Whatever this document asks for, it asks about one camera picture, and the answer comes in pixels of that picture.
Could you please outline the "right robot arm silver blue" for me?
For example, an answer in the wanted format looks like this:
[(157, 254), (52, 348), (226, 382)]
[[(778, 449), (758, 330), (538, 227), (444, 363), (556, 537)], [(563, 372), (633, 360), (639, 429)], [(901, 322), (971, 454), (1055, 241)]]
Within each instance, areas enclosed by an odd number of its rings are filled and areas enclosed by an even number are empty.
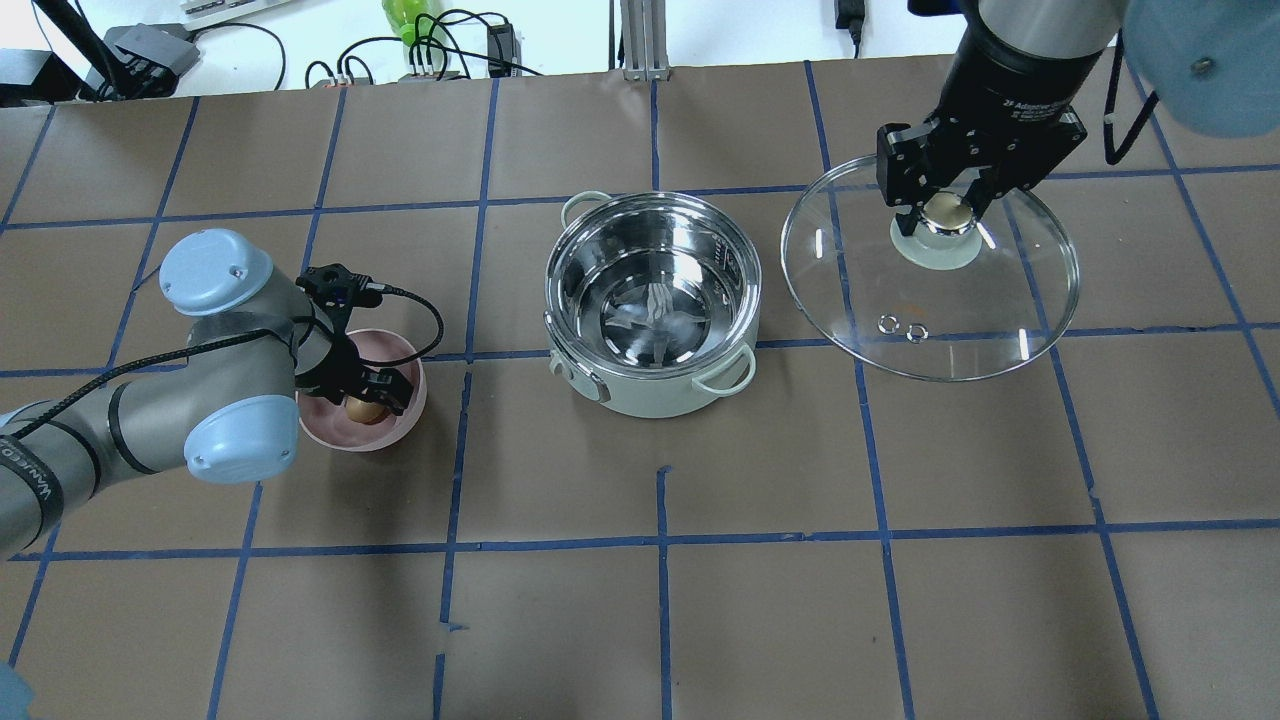
[(1120, 163), (1157, 108), (1208, 137), (1277, 128), (1275, 1), (959, 1), (966, 22), (933, 111), (877, 135), (893, 232), (965, 233), (1034, 188), (1087, 137), (1073, 100), (1112, 51), (1103, 158)]

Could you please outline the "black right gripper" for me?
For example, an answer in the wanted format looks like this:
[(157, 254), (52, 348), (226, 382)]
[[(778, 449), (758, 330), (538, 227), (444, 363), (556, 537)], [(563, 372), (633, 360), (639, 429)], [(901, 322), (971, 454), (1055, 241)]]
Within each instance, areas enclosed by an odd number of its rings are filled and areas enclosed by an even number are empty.
[(1036, 187), (1088, 136), (1071, 106), (1088, 74), (1088, 56), (1024, 53), (968, 26), (934, 110), (877, 132), (876, 182), (900, 234), (914, 234), (925, 204), (964, 172), (975, 222), (1007, 192)]

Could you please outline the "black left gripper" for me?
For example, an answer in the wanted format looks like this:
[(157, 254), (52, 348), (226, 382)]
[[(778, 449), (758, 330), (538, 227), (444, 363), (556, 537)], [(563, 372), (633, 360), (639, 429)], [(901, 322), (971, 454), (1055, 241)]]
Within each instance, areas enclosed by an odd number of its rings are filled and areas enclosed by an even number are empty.
[(380, 404), (402, 416), (410, 404), (412, 380), (397, 368), (366, 365), (355, 342), (344, 334), (311, 334), (300, 342), (300, 392), (342, 405), (348, 396)]

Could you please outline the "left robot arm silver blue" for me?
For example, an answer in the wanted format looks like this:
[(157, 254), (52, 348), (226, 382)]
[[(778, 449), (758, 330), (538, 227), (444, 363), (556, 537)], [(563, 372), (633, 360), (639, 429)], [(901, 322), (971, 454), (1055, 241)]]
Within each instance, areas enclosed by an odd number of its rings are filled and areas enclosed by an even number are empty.
[(420, 383), (404, 363), (362, 359), (352, 306), (378, 287), (339, 264), (292, 279), (234, 231), (180, 240), (157, 283), (193, 319), (187, 345), (106, 372), (60, 401), (3, 415), (3, 556), (29, 550), (68, 512), (123, 480), (184, 468), (215, 484), (282, 474), (297, 452), (297, 398), (356, 398), (410, 413)]

